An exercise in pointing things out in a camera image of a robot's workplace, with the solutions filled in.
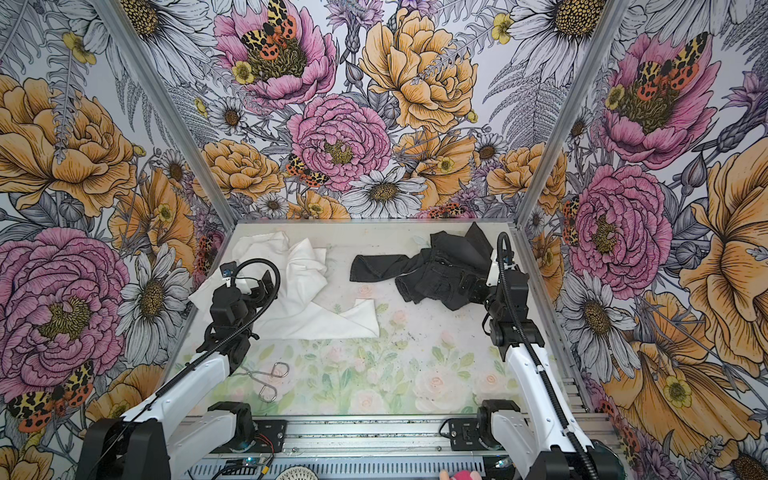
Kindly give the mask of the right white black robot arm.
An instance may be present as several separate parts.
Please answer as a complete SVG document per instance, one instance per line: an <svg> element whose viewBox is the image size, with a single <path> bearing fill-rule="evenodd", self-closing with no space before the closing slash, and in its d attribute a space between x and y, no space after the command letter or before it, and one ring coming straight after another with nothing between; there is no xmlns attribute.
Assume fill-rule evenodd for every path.
<svg viewBox="0 0 768 480"><path fill-rule="evenodd" d="M522 479L620 479L613 452L594 446L553 379L546 342L528 318L529 275L514 261L508 233L498 235L491 256L484 324L503 364L517 378L525 410L492 399L478 410L482 441L509 456Z"/></svg>

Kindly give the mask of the black cloth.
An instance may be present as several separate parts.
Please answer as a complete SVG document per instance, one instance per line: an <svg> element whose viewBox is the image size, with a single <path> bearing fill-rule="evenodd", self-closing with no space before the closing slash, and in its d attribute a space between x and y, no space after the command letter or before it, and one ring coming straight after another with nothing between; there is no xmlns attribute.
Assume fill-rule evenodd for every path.
<svg viewBox="0 0 768 480"><path fill-rule="evenodd" d="M430 235L430 246L414 256L358 255L350 267L354 283L394 280L406 302L441 302L451 311L481 304L489 295L487 277L493 248L473 223L462 235L440 231Z"/></svg>

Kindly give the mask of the white cloth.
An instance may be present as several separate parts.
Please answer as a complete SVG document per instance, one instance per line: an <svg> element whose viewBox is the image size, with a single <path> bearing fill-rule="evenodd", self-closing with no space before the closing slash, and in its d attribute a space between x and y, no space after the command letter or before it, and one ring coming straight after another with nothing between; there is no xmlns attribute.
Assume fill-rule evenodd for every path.
<svg viewBox="0 0 768 480"><path fill-rule="evenodd" d="M264 258L279 269L281 286L277 299L255 322L254 332L260 338L308 341L377 338L380 328L373 300L358 299L351 309L341 313L315 302L329 286L326 255L325 248L314 247L308 239L292 244L282 231L242 237L224 254L219 269L190 295L190 300L209 321L214 290L229 279L225 272L247 260Z"/></svg>

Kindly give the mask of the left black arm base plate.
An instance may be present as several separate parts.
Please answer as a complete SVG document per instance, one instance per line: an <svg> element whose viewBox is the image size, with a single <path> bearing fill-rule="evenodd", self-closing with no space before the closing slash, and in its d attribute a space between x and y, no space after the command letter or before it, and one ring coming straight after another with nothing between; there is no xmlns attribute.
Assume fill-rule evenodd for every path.
<svg viewBox="0 0 768 480"><path fill-rule="evenodd" d="M286 420L253 420L253 435L251 436L246 453L282 453L287 436L288 422Z"/></svg>

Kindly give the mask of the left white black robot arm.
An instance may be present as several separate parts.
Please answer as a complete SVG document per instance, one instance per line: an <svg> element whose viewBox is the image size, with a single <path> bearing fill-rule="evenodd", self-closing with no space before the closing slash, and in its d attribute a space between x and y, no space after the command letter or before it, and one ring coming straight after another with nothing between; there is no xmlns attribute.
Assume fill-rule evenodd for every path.
<svg viewBox="0 0 768 480"><path fill-rule="evenodd" d="M257 336L254 323L278 296L281 275L271 261L255 258L266 272L250 292L237 286L237 266L216 288L211 324L197 356L140 404L116 419L93 423L86 431L75 476L78 479L178 479L221 446L247 448L255 440L251 408L223 402L189 423L191 410L232 376Z"/></svg>

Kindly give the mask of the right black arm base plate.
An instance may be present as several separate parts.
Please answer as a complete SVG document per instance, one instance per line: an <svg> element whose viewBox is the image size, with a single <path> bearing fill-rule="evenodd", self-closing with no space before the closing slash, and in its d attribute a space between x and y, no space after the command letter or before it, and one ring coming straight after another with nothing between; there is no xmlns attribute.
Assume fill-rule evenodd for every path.
<svg viewBox="0 0 768 480"><path fill-rule="evenodd" d="M441 432L447 436L452 451L475 452L488 451L489 447L482 440L479 421L474 418L448 418Z"/></svg>

